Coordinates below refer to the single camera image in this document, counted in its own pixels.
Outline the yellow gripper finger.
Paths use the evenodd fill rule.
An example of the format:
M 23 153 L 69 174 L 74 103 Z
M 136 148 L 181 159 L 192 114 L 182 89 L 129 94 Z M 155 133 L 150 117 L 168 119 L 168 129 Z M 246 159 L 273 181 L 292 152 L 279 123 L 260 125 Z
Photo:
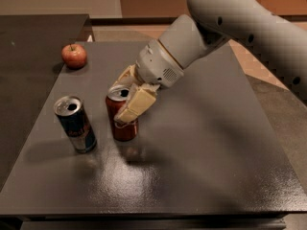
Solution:
M 158 84 L 133 84 L 124 105 L 116 113 L 114 120 L 128 124 L 147 111 L 156 101 Z
M 114 86 L 123 85 L 126 87 L 131 87 L 135 85 L 142 85 L 144 81 L 139 77 L 137 72 L 137 67 L 135 64 L 128 66 L 118 79 L 114 82 Z

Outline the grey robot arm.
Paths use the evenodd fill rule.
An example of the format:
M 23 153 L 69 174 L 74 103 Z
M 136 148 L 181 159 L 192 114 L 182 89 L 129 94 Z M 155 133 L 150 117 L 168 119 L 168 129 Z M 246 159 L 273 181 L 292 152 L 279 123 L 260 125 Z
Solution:
M 271 13 L 256 0 L 187 0 L 160 38 L 143 48 L 135 63 L 114 83 L 128 99 L 115 121 L 129 124 L 155 102 L 159 88 L 170 88 L 194 61 L 232 39 L 244 46 L 302 102 L 307 102 L 307 33 Z

